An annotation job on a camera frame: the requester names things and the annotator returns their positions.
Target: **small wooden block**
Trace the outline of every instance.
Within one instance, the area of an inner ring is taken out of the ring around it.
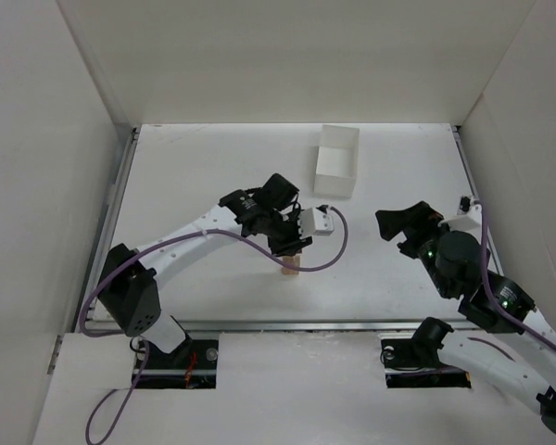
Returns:
[[[300,267],[300,255],[295,255],[294,257],[282,257],[282,261],[292,264],[293,266]],[[284,266],[282,268],[282,275],[298,275],[298,271],[293,271],[291,269],[286,269]]]

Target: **purple cable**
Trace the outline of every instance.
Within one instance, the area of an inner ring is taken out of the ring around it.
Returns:
[[[488,340],[484,340],[482,338],[477,338],[477,337],[467,337],[468,340],[472,340],[472,341],[477,341],[478,343],[484,343],[485,345],[488,345],[490,348],[494,348],[495,350],[497,350],[498,352],[500,352],[502,355],[504,355],[507,359],[509,359],[511,362],[514,362],[515,359],[513,357],[511,357],[511,354],[509,352],[507,352],[506,350],[504,350],[503,348],[501,348],[498,345],[495,345],[494,343],[492,343],[491,341]]]
[[[142,372],[146,368],[146,362],[148,361],[149,354],[150,354],[150,346],[148,345],[148,342],[145,341],[145,357],[142,359],[142,363],[140,364],[140,369],[138,369],[138,372],[136,373],[136,377],[133,378],[132,384],[130,385],[128,392],[126,393],[126,397],[123,398],[123,402],[121,403],[121,406],[118,409],[118,413],[115,414],[115,418],[113,419],[113,422],[111,422],[111,425],[109,426],[107,433],[105,433],[105,436],[103,436],[103,438],[98,442],[92,442],[91,424],[93,423],[93,419],[95,418],[97,411],[99,411],[101,405],[103,405],[103,403],[105,403],[105,401],[109,397],[111,397],[113,394],[118,392],[119,389],[111,389],[105,395],[105,397],[101,399],[99,403],[97,403],[97,405],[93,409],[93,412],[91,413],[91,415],[89,415],[89,420],[86,421],[86,427],[84,428],[84,439],[86,440],[87,445],[103,445],[107,441],[107,439],[109,439],[109,436],[111,436],[111,433],[113,433],[113,430],[115,429],[115,425],[117,425],[118,421],[120,420],[121,413],[123,413],[123,409],[126,407],[126,403],[128,403],[130,396],[132,395],[133,391],[136,389],[136,386],[138,385],[138,382],[140,381],[140,376],[142,375]]]
[[[210,230],[206,231],[206,235],[225,235],[225,236],[229,236],[231,238],[235,238],[238,241],[242,241],[242,242],[246,243],[248,246],[254,248],[259,253],[265,255],[270,260],[280,264],[281,266],[285,267],[286,269],[291,269],[293,271],[299,271],[299,272],[318,272],[318,271],[322,271],[322,270],[327,269],[328,267],[331,267],[334,264],[336,264],[338,262],[338,260],[340,260],[340,258],[342,258],[342,255],[344,255],[344,251],[346,250],[346,247],[348,245],[348,222],[346,221],[346,218],[344,217],[344,214],[340,210],[336,209],[335,207],[330,207],[330,209],[333,210],[334,213],[337,216],[339,216],[340,220],[342,220],[342,225],[344,226],[344,238],[342,239],[342,247],[337,252],[335,257],[333,259],[331,259],[330,261],[326,262],[325,264],[321,265],[321,266],[300,267],[300,266],[295,266],[294,264],[289,264],[289,263],[284,262],[284,261],[282,261],[278,258],[273,257],[273,255],[270,252],[268,252],[265,248],[263,248],[261,246],[258,246],[253,241],[250,241],[246,238],[243,238],[240,235],[234,234],[233,232],[229,232],[229,231],[226,231],[226,230],[210,229]],[[149,253],[152,253],[155,250],[159,250],[160,248],[165,248],[166,246],[169,246],[171,244],[181,243],[182,241],[186,241],[188,239],[197,238],[199,236],[204,236],[204,235],[205,234],[202,233],[202,232],[194,232],[192,234],[177,236],[175,238],[171,238],[171,239],[168,239],[166,241],[162,241],[162,242],[160,242],[160,243],[158,243],[154,246],[151,246],[150,248],[146,248],[145,250],[143,250],[141,252],[138,252],[136,255],[129,258],[124,263],[122,263],[117,269],[115,269],[112,273],[110,273],[107,277],[105,277],[105,279],[101,283],[99,283],[99,285],[95,288],[95,290],[93,292],[91,292],[89,294],[86,301],[82,305],[81,312],[80,312],[80,315],[79,315],[79,319],[81,321],[80,322],[81,332],[83,334],[85,334],[86,336],[92,337],[92,338],[115,336],[115,335],[121,334],[121,331],[91,331],[91,330],[87,329],[87,327],[86,327],[86,319],[87,319],[87,316],[88,316],[88,312],[91,309],[91,304],[93,303],[93,301],[95,301],[95,299],[101,293],[101,291],[103,291],[103,289],[105,289],[120,273],[125,271],[128,267],[132,266],[134,263],[136,263],[138,260],[140,260],[144,256],[148,255]],[[130,396],[132,395],[133,391],[135,390],[136,386],[138,385],[138,381],[140,380],[140,376],[141,376],[142,372],[145,370],[146,361],[148,360],[148,354],[149,354],[148,342],[145,341],[145,357],[142,360],[142,364],[140,365],[140,369],[138,370],[138,373],[136,373],[136,377],[132,381],[132,385],[130,386],[130,389],[128,389],[128,393],[126,394],[126,397],[123,399],[123,402],[121,403],[121,406],[118,409],[118,413],[116,414],[115,419],[113,419],[113,422],[111,423],[111,426],[109,427],[109,430],[107,431],[106,435],[100,441],[98,441],[97,443],[94,443],[94,442],[91,441],[91,439],[89,437],[90,436],[91,424],[93,422],[93,418],[95,417],[96,412],[99,410],[101,405],[103,405],[103,403],[105,403],[105,401],[109,397],[111,397],[115,392],[117,392],[118,389],[111,389],[105,395],[105,397],[103,399],[101,399],[101,401],[99,403],[97,403],[97,405],[93,409],[93,412],[89,416],[89,419],[86,423],[86,428],[84,429],[84,438],[86,439],[87,445],[102,445],[103,443],[105,443],[105,441],[107,439],[109,439],[109,436],[111,436],[111,433],[113,432],[113,429],[115,428],[115,425],[120,420],[121,413],[123,413],[123,409],[125,408],[126,403],[130,399]]]
[[[522,321],[516,319],[509,313],[507,313],[502,306],[500,306],[497,299],[494,298],[494,294],[492,293],[492,287],[490,286],[490,280],[488,278],[488,257],[487,257],[487,235],[488,235],[488,215],[486,212],[485,207],[482,205],[482,238],[480,240],[480,273],[482,274],[482,283],[484,284],[484,290],[486,292],[486,296],[492,304],[492,307],[506,320],[511,322],[512,324],[518,326],[519,328],[523,329],[527,334],[531,337],[535,338],[540,343],[546,345],[548,348],[556,352],[556,345],[552,343],[547,338],[543,337],[541,334],[536,332],[534,329],[529,327],[527,324],[523,323]]]
[[[336,209],[335,207],[330,207],[330,209],[333,210],[334,213],[337,216],[340,217],[340,220],[342,220],[342,225],[344,226],[344,238],[342,239],[342,247],[340,248],[340,251],[337,252],[337,255],[335,255],[335,257],[333,257],[330,261],[326,262],[325,264],[322,264],[321,266],[300,267],[300,266],[296,266],[294,264],[289,264],[287,262],[284,262],[284,261],[274,257],[265,248],[257,245],[253,241],[250,241],[247,238],[243,238],[242,236],[234,234],[233,232],[229,232],[227,230],[210,229],[210,230],[206,231],[206,235],[225,235],[225,236],[229,236],[231,238],[235,238],[235,239],[247,244],[248,246],[254,248],[259,253],[265,255],[270,260],[276,262],[277,264],[280,264],[281,266],[285,267],[286,269],[291,269],[293,271],[298,271],[298,272],[319,272],[319,271],[327,269],[328,267],[331,267],[334,264],[336,264],[340,260],[340,258],[342,258],[342,255],[344,255],[344,251],[346,250],[346,247],[348,245],[348,222],[346,221],[346,218],[344,217],[344,214],[340,210]],[[138,260],[145,257],[149,253],[152,253],[155,250],[159,250],[160,248],[165,248],[166,246],[170,246],[171,244],[177,244],[177,243],[180,243],[182,241],[186,241],[188,239],[197,238],[199,236],[204,236],[204,235],[205,234],[202,233],[202,232],[193,232],[192,234],[181,235],[181,236],[177,236],[175,238],[168,239],[166,241],[162,241],[158,244],[155,244],[154,246],[151,246],[150,248],[146,248],[146,249],[142,250],[141,252],[138,252],[133,257],[129,258],[124,263],[122,263],[117,269],[115,269],[112,273],[110,273],[107,277],[105,277],[101,283],[99,283],[99,285],[95,288],[95,290],[93,292],[91,292],[89,294],[86,301],[82,305],[81,312],[79,314],[81,332],[83,334],[85,334],[86,336],[93,337],[93,338],[106,337],[106,336],[115,336],[117,334],[120,334],[121,331],[100,331],[100,332],[97,331],[96,332],[96,331],[90,331],[89,329],[86,328],[86,319],[87,319],[88,313],[91,309],[91,304],[93,304],[93,301],[95,301],[97,296],[103,291],[103,289],[105,289],[107,286],[109,286],[109,284],[111,284],[111,282],[120,273],[125,271],[128,267],[132,266],[134,263],[138,262]]]

